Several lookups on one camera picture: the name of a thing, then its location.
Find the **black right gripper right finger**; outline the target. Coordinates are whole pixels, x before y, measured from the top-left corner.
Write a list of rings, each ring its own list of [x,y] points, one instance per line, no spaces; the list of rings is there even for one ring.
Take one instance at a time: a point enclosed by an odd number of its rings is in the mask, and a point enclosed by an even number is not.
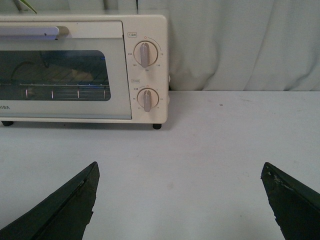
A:
[[[320,194],[265,162],[261,180],[268,202],[286,240],[320,238]]]

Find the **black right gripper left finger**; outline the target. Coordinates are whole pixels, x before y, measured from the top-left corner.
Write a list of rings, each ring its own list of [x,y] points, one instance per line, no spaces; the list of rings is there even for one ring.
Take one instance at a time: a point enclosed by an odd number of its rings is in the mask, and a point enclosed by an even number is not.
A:
[[[93,215],[100,171],[91,163],[30,211],[1,229],[2,240],[81,240]]]

